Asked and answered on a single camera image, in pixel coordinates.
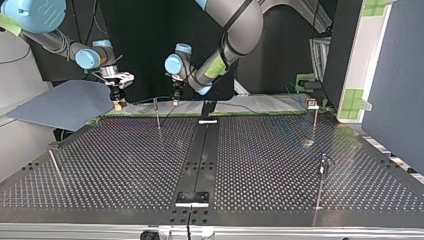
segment black panel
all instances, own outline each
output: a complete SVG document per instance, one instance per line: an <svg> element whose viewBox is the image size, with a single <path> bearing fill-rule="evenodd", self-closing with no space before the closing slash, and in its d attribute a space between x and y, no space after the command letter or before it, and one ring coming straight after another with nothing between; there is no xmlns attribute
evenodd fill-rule
<svg viewBox="0 0 424 240"><path fill-rule="evenodd" d="M265 14L264 33L255 50L240 60L238 80L251 93L284 93L296 75L313 72L312 26L289 6Z"/></svg>
<svg viewBox="0 0 424 240"><path fill-rule="evenodd" d="M192 0L102 0L101 6L115 51L125 56L119 66L136 76L127 91L129 101L170 95L171 80L165 76L164 61L176 43L190 44L192 61L201 66L222 35L221 27ZM228 74L208 98L230 99L233 79L233 74ZM184 97L199 96L187 87Z"/></svg>
<svg viewBox="0 0 424 240"><path fill-rule="evenodd" d="M337 5L327 69L324 76L324 88L336 108L340 104L362 1L339 0Z"/></svg>
<svg viewBox="0 0 424 240"><path fill-rule="evenodd" d="M424 173L424 1L393 5L363 128L396 156Z"/></svg>

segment black background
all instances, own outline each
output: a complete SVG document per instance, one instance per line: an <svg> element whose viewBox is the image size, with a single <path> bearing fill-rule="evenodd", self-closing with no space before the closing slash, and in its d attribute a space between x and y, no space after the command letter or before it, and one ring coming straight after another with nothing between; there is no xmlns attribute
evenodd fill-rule
<svg viewBox="0 0 424 240"><path fill-rule="evenodd" d="M60 27L78 40L85 39L91 21L93 1L74 0L75 21L71 0L67 0L67 16ZM320 1L334 20L337 0ZM176 43L192 45L192 60L200 66L218 46L221 27L194 0L100 0L100 25L92 40L111 39L123 71L136 76L127 90L130 102L149 97L169 96L171 80L165 76L164 61L174 52ZM277 6L265 14L264 33L257 48L240 60L236 71L225 76L208 98L229 99L233 95L234 76L251 93L285 93L285 83L294 83L299 73L313 72L309 39L312 26L289 6ZM45 81L66 81L85 76L75 63L67 63L33 44L36 60ZM186 88L186 98L197 96Z"/></svg>

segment white wall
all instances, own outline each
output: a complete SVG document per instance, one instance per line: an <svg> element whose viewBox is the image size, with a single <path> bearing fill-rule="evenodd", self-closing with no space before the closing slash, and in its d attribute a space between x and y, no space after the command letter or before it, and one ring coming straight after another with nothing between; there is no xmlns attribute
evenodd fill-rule
<svg viewBox="0 0 424 240"><path fill-rule="evenodd" d="M386 6L383 16L360 18L338 109L339 114L342 112L347 89L363 89L363 100L368 100L391 8L391 5ZM342 123L362 123L363 117L364 110L356 120L340 119L339 116L338 120Z"/></svg>
<svg viewBox="0 0 424 240"><path fill-rule="evenodd" d="M28 45L14 35L0 33L0 182L33 161L54 141L51 128L14 121L5 116L19 104L48 90Z"/></svg>

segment small black clamp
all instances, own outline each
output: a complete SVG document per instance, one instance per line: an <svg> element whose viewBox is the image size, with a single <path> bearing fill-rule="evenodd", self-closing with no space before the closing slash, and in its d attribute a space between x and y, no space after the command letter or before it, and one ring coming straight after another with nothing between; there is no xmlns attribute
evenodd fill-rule
<svg viewBox="0 0 424 240"><path fill-rule="evenodd" d="M208 192L180 192L177 195L176 207L209 207Z"/></svg>
<svg viewBox="0 0 424 240"><path fill-rule="evenodd" d="M321 164L319 167L319 174L324 175L325 177L328 175L328 171L330 169L330 158L326 154L322 155Z"/></svg>
<svg viewBox="0 0 424 240"><path fill-rule="evenodd" d="M200 116L199 124L218 123L218 120L210 116L210 114L215 111L216 104L216 101L205 101L203 103L202 115Z"/></svg>

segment black cable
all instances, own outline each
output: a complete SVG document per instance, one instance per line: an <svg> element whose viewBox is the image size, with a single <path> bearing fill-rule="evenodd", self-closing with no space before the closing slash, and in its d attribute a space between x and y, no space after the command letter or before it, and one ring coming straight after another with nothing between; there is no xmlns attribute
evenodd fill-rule
<svg viewBox="0 0 424 240"><path fill-rule="evenodd" d="M82 42L81 31L79 29L77 11L75 10L74 0L71 0L71 6L72 6L72 14L74 15L75 25L77 26L78 40L79 42Z"/></svg>
<svg viewBox="0 0 424 240"><path fill-rule="evenodd" d="M94 6L93 6L93 15L91 17L91 23L90 23L90 29L88 30L87 37L85 38L84 44L88 44L88 40L90 39L91 32L94 28L94 21L97 14L97 8L99 7L99 0L94 0Z"/></svg>
<svg viewBox="0 0 424 240"><path fill-rule="evenodd" d="M218 102L217 104L227 105L227 106L233 106L233 107L241 107L241 108L244 108L244 109L246 109L246 110L248 110L248 111L250 111L250 112L252 112L252 113L255 113L256 115L271 116L271 115L270 115L270 114L268 114L268 113L259 113L259 112L256 112L256 111L254 111L254 110L250 109L249 107L246 107L246 106L243 106L243 105L232 104L232 103L220 103L220 102Z"/></svg>
<svg viewBox="0 0 424 240"><path fill-rule="evenodd" d="M190 220L191 220L191 213L188 215L188 221L187 221L187 240L191 240L191 231L190 231Z"/></svg>
<svg viewBox="0 0 424 240"><path fill-rule="evenodd" d="M14 63L14 62L20 61L20 60L28 57L28 55L29 55L30 52L31 52L31 47L28 45L28 50L25 53L25 55L23 55L22 57L19 57L17 59L14 59L14 60L6 61L6 62L0 62L0 64L8 64L8 63Z"/></svg>
<svg viewBox="0 0 424 240"><path fill-rule="evenodd" d="M314 19L312 21L312 41L315 39L315 23L316 23L316 20L317 20L319 6L320 6L320 1L318 0L317 6L315 7ZM322 91L324 92L324 95L327 98L330 105L333 106L334 110L337 112L337 109L334 107L334 104L331 102L330 98L328 97L327 91L325 91L324 84L322 83L322 79L320 79L320 77L319 77L318 64L317 64L317 61L316 61L316 52L315 52L315 47L313 46L313 44L312 44L312 58L313 58L313 62L314 62L314 65L315 65L315 69L317 71L317 80L318 80L319 84L321 85Z"/></svg>

